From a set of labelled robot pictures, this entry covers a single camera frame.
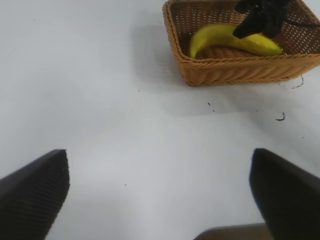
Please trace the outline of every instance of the wicker basket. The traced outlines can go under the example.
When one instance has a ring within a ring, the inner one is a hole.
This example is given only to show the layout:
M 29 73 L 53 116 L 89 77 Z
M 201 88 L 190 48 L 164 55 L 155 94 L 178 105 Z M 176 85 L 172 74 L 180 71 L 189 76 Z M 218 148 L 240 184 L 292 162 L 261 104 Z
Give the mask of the wicker basket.
M 280 56 L 256 56 L 228 47 L 210 47 L 196 59 L 189 57 L 192 35 L 212 23 L 239 24 L 245 19 L 234 11 L 236 0 L 169 0 L 163 6 L 172 52 L 185 81 L 192 86 L 255 84 L 287 81 L 320 65 L 320 27 L 284 23 L 274 40 Z M 288 19 L 320 23 L 303 0 L 294 0 Z

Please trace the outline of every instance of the table surface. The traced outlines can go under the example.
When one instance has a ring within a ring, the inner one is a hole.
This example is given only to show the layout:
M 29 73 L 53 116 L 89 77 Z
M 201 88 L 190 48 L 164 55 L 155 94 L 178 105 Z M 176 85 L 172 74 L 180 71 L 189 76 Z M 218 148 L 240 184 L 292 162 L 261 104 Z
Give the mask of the table surface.
M 320 16 L 319 1 L 307 3 Z M 320 176 L 320 68 L 299 88 L 300 77 L 190 87 L 163 4 L 0 3 L 0 176 L 68 153 L 71 188 L 48 240 L 192 240 L 260 223 L 255 148 Z

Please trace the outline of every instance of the brown object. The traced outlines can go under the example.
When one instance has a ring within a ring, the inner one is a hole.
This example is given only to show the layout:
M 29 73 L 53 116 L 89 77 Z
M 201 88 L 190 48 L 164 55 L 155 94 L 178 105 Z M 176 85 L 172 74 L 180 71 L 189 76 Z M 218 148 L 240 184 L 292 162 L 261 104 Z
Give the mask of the brown object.
M 192 35 L 213 23 L 240 24 L 246 17 L 234 11 L 236 0 L 169 0 L 163 17 L 172 52 L 184 80 L 192 86 L 256 84 L 287 81 L 320 65 L 320 27 L 284 23 L 274 41 L 283 48 L 279 56 L 256 56 L 214 46 L 189 57 Z M 294 0 L 288 19 L 320 24 L 303 0 Z
M 274 240 L 265 224 L 210 229 L 195 240 Z

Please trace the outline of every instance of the banana peel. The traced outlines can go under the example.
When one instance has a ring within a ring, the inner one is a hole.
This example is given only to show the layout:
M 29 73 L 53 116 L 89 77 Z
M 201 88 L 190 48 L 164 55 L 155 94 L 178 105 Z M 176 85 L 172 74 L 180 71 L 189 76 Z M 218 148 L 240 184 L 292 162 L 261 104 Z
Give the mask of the banana peel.
M 196 58 L 197 53 L 210 46 L 224 46 L 241 49 L 259 56 L 276 56 L 283 49 L 266 36 L 256 33 L 239 39 L 233 35 L 236 25 L 226 23 L 210 24 L 200 28 L 192 37 L 190 56 Z

